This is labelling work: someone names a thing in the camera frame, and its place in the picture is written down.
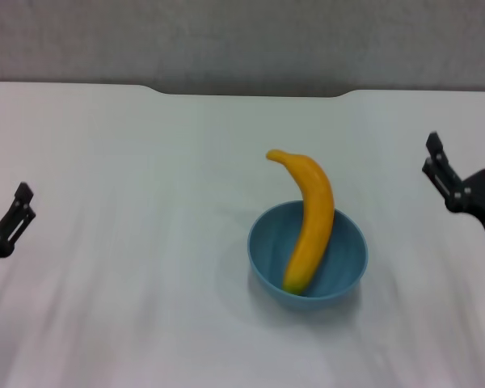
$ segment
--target white table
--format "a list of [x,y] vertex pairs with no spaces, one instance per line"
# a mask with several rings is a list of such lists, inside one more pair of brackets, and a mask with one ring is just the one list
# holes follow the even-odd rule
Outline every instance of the white table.
[[[0,387],[485,387],[485,233],[421,172],[433,130],[485,167],[485,93],[0,83],[0,217],[22,180],[38,214],[0,260]],[[332,310],[249,273],[253,221],[300,198],[271,148],[315,158],[368,242]]]

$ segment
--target bowl rim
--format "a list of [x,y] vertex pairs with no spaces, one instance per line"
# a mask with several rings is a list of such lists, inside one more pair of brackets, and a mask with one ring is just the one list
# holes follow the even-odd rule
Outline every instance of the bowl rim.
[[326,296],[323,296],[323,297],[305,297],[303,295],[295,295],[294,293],[286,293],[283,289],[279,289],[278,287],[276,287],[275,285],[273,285],[272,283],[270,283],[269,280],[266,279],[260,273],[260,271],[255,266],[255,263],[253,262],[253,258],[251,257],[251,253],[250,253],[250,241],[251,241],[251,235],[253,234],[253,230],[254,230],[255,226],[259,223],[259,221],[266,214],[270,213],[272,210],[274,210],[276,208],[279,208],[281,206],[292,205],[292,204],[295,204],[295,203],[298,203],[298,202],[303,203],[303,200],[289,200],[287,202],[283,202],[281,204],[272,206],[271,208],[269,208],[268,210],[266,210],[265,212],[263,212],[262,214],[260,214],[260,216],[255,220],[255,222],[253,223],[253,225],[250,228],[250,233],[248,234],[248,241],[247,241],[248,258],[250,259],[251,268],[253,269],[253,272],[256,273],[257,276],[262,280],[262,282],[264,282],[266,285],[269,285],[271,288],[275,289],[279,294],[281,294],[281,295],[283,295],[285,297],[291,297],[292,299],[296,299],[298,301],[303,301],[303,302],[329,301],[331,299],[335,299],[337,297],[341,297],[341,296],[345,295],[346,293],[348,293],[351,289],[353,289],[354,287],[357,286],[357,284],[361,280],[361,277],[363,277],[363,275],[365,274],[365,270],[366,270],[366,267],[368,266],[368,262],[369,262],[369,248],[368,248],[368,245],[366,243],[366,239],[365,239],[365,236],[363,235],[363,232],[361,231],[361,229],[359,228],[359,226],[347,214],[343,213],[341,210],[335,209],[335,212],[337,212],[340,215],[342,215],[345,218],[347,218],[347,220],[349,220],[354,225],[354,227],[359,232],[359,235],[361,236],[361,240],[363,241],[363,243],[365,245],[365,264],[363,265],[363,268],[361,269],[361,272],[360,272],[359,276],[350,285],[348,285],[344,289],[341,289],[337,293],[332,293],[330,295],[326,295]]

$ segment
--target blue bowl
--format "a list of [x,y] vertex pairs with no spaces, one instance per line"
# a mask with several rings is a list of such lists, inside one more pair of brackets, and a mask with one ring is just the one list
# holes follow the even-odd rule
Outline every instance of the blue bowl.
[[285,268],[300,234],[303,202],[270,208],[251,227],[248,255],[253,272],[280,304],[295,310],[319,310],[332,305],[359,283],[368,262],[365,237],[357,225],[335,211],[331,239],[309,287],[301,295],[281,289]]

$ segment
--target wall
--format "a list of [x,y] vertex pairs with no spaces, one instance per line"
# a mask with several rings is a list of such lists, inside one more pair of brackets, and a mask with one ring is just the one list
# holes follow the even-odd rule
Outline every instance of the wall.
[[485,0],[0,0],[0,80],[485,90]]

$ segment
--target banana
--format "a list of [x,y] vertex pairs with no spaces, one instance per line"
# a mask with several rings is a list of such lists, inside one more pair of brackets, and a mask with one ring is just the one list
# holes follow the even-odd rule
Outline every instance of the banana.
[[284,291],[300,295],[316,273],[331,237],[334,222],[331,183],[322,168],[308,156],[271,150],[266,158],[284,165],[302,192],[302,229],[282,283]]

